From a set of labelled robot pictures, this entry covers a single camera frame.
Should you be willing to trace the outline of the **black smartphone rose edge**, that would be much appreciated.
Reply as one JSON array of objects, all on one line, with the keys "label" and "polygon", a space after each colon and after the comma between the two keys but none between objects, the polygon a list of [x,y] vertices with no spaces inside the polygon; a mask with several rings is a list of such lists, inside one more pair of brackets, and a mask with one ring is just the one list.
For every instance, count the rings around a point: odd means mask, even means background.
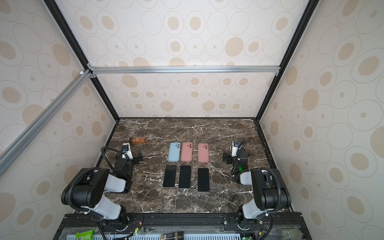
[{"label": "black smartphone rose edge", "polygon": [[207,164],[209,162],[209,145],[206,143],[198,144],[198,162]]}]

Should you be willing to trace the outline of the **purple smartphone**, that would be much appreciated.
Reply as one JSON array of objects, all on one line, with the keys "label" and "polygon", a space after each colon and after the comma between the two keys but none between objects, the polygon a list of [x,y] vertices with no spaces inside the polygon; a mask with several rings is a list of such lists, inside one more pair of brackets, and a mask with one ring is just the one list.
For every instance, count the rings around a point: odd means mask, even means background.
[{"label": "purple smartphone", "polygon": [[165,169],[163,187],[164,188],[173,188],[176,181],[177,166],[176,165],[167,165]]},{"label": "purple smartphone", "polygon": [[181,166],[179,176],[179,188],[188,189],[191,187],[191,166]]},{"label": "purple smartphone", "polygon": [[209,192],[210,191],[210,178],[208,168],[198,168],[198,191]]}]

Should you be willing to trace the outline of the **light blue phone case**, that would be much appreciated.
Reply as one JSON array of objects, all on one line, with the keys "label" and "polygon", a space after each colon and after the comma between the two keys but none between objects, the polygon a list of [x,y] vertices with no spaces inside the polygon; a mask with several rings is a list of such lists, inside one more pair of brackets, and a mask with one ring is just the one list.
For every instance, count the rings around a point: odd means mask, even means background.
[{"label": "light blue phone case", "polygon": [[181,144],[170,143],[168,161],[176,163],[180,159]]}]

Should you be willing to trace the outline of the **pink cased smartphone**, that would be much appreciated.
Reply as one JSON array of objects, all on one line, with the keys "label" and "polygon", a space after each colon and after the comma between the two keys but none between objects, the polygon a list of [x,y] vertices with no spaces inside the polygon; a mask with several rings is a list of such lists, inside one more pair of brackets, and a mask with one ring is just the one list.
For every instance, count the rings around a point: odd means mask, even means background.
[{"label": "pink cased smartphone", "polygon": [[181,152],[181,161],[189,163],[193,160],[193,143],[183,143]]}]

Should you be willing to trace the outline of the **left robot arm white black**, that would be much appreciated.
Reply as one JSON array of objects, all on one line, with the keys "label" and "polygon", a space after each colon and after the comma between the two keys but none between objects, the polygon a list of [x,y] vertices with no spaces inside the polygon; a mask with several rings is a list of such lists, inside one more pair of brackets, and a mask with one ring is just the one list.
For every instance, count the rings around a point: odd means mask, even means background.
[{"label": "left robot arm white black", "polygon": [[105,196],[105,192],[126,194],[133,184],[133,170],[143,160],[143,154],[129,159],[118,158],[113,172],[104,168],[83,168],[63,190],[61,202],[72,209],[91,214],[98,221],[126,224],[128,217],[123,206]]}]

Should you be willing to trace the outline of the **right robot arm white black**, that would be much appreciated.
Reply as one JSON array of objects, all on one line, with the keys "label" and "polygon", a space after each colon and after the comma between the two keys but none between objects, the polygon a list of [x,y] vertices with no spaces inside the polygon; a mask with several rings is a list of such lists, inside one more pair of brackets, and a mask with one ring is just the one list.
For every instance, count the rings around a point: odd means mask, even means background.
[{"label": "right robot arm white black", "polygon": [[223,153],[223,161],[231,164],[233,182],[251,186],[253,198],[241,205],[237,212],[238,223],[245,220],[260,220],[291,206],[292,199],[278,169],[248,167],[248,153],[238,150],[233,156]]}]

